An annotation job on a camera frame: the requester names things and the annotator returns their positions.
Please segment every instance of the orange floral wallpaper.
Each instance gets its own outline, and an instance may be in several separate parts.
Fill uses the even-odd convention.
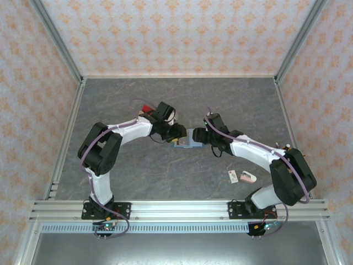
[[[28,0],[0,1],[0,260],[14,264],[77,84]]]
[[[274,75],[314,0],[44,0],[83,75]]]
[[[328,0],[280,86],[298,145],[310,154],[315,195],[330,200],[347,261],[353,261],[352,77],[353,2]]]

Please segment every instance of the black mounting plate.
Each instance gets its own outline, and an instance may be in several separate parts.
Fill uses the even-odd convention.
[[[130,219],[131,213],[131,203],[119,203],[114,202],[113,204],[113,211],[125,216],[128,220]],[[83,202],[83,209],[82,209],[82,220],[102,220],[106,218],[106,211],[103,213],[101,211],[97,211],[97,209],[93,206],[90,201]]]
[[[261,212],[250,214],[245,209],[245,202],[239,202],[237,200],[232,200],[228,203],[228,215],[229,219],[263,219],[265,218],[265,213],[268,213],[266,220],[276,219],[276,216],[272,212],[277,212],[276,206],[272,205]]]

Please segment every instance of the red object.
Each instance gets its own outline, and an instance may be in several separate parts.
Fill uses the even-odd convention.
[[[151,112],[151,111],[153,111],[154,109],[152,109],[150,106],[148,106],[148,105],[143,105],[143,107],[142,107],[142,111],[144,112],[144,113],[149,113],[149,112]]]

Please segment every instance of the gray marble surface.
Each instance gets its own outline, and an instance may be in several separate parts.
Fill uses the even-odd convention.
[[[83,200],[89,196],[87,176],[79,169],[77,151],[92,128],[101,121],[118,124],[133,118],[132,98],[173,106],[178,122],[186,128],[203,127],[210,107],[220,113],[230,130],[237,129],[254,140],[274,146],[290,137],[271,78],[148,78],[88,79],[63,167],[56,199]],[[137,112],[142,103],[133,105]],[[256,175],[254,184],[231,184],[227,171]],[[234,156],[213,156],[210,147],[176,149],[150,138],[124,145],[110,175],[115,199],[243,199],[271,183],[270,174]]]

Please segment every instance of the patterned wallpaper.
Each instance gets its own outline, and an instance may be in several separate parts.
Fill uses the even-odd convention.
[[[13,264],[76,90],[28,0],[0,1],[0,260]]]
[[[44,0],[83,75],[274,75],[314,0]]]
[[[353,261],[353,2],[328,0],[281,83],[298,145]]]

